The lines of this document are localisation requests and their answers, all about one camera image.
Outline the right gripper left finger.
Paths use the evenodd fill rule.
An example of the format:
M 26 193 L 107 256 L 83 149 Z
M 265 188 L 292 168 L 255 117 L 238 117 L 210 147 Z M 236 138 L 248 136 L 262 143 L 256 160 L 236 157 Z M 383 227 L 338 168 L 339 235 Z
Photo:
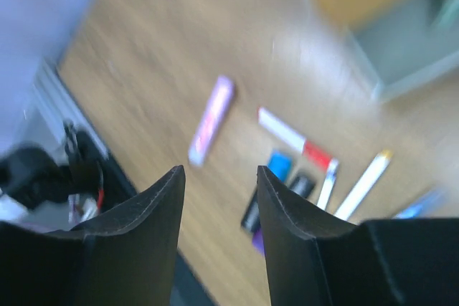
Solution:
M 185 172 L 69 231 L 1 223 L 3 305 L 167 305 L 174 280 Z

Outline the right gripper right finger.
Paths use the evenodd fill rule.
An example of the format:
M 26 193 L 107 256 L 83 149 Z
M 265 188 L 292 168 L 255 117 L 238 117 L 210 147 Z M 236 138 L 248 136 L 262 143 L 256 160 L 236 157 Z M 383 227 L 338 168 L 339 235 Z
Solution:
M 456 305 L 458 220 L 354 225 L 257 170 L 272 305 Z

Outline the round cream drawer organizer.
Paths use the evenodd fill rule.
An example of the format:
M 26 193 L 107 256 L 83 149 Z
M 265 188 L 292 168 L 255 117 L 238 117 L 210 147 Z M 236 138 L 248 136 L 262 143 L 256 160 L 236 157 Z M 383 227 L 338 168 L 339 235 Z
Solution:
M 458 71 L 458 0 L 314 1 L 380 100 Z

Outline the purple capped black highlighter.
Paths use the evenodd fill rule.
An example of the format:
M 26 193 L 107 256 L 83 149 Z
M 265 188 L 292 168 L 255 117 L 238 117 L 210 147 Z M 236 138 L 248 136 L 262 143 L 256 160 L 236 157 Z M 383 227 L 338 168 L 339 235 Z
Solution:
M 295 175 L 288 188 L 302 198 L 308 198 L 316 186 L 316 181 L 306 173 L 300 172 Z M 257 187 L 241 220 L 241 227 L 252 235 L 252 245 L 262 255 L 265 254 L 262 231 L 260 225 L 260 211 L 257 201 Z

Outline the blue capped white marker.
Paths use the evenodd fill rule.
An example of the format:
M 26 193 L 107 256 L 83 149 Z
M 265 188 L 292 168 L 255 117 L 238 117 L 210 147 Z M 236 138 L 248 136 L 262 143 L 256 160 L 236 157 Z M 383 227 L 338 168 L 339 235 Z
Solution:
M 328 204 L 328 200 L 330 198 L 331 192 L 333 190 L 333 186 L 336 182 L 336 174 L 339 167 L 339 161 L 336 158 L 333 158 L 326 170 L 326 177 L 324 179 L 321 192 L 318 197 L 317 207 L 325 210 Z

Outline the yellow banded white marker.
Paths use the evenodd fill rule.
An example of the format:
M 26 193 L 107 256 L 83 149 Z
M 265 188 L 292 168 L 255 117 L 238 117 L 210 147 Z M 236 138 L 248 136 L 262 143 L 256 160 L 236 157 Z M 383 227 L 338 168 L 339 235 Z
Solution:
M 385 172 L 392 156 L 393 153 L 390 150 L 383 150 L 374 157 L 367 169 L 363 172 L 354 187 L 335 211 L 335 217 L 344 221 L 350 218 L 374 184 Z

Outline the blue capped black highlighter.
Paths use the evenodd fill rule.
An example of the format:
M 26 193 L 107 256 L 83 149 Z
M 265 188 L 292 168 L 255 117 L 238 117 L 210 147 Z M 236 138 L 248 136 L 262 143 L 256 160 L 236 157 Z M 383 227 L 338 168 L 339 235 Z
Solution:
M 287 153 L 273 151 L 267 167 L 283 183 L 287 181 L 293 165 L 293 158 Z

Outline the blue patterned pen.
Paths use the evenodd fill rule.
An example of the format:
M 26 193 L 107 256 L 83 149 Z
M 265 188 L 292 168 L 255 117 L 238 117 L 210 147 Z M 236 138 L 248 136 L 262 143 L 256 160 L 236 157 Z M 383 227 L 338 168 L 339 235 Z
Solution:
M 445 190 L 434 187 L 398 211 L 393 219 L 414 219 L 429 216 L 434 210 L 444 204 Z

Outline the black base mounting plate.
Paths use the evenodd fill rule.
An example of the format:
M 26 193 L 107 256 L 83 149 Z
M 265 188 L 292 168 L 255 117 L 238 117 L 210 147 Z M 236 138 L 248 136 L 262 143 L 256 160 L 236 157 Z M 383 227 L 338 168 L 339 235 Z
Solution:
M 70 195 L 87 193 L 102 197 L 103 214 L 139 194 L 114 157 L 102 156 L 87 132 L 78 131 L 73 140 L 77 146 L 76 150 L 63 165 L 56 163 L 37 145 L 21 145 L 2 156 L 1 198 L 12 199 L 27 210 L 33 211 L 45 201 L 62 203 Z M 2 222 L 10 222 L 28 229 L 16 221 Z M 41 233 L 36 229 L 29 230 Z M 211 303 L 211 297 L 177 249 L 173 286 L 167 305 Z

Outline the red capped white marker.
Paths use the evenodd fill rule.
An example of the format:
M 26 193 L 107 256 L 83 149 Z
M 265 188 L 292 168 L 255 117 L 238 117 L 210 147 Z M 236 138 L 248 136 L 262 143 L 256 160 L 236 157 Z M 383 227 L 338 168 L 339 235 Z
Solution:
M 315 163 L 319 168 L 322 168 L 324 171 L 328 169 L 335 171 L 338 168 L 339 162 L 333 156 L 315 143 L 309 141 L 304 135 L 292 129 L 264 107 L 258 108 L 257 118 L 258 123 L 264 129 Z

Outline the pink highlighter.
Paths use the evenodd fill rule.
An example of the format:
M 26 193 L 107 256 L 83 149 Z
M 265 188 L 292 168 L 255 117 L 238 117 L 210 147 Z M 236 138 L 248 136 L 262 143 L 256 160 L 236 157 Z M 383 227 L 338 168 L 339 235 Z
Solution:
M 203 165 L 234 95 L 234 82 L 228 77 L 219 76 L 189 146 L 188 158 L 192 165 Z

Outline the aluminium frame rail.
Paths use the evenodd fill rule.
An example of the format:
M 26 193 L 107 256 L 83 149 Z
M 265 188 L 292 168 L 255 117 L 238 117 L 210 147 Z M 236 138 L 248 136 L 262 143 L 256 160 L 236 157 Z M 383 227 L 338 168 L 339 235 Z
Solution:
M 69 120 L 77 129 L 88 133 L 102 156 L 108 156 L 104 142 L 62 82 L 54 65 L 42 62 L 38 67 L 33 93 L 37 109 L 59 143 L 65 138 L 64 122 Z

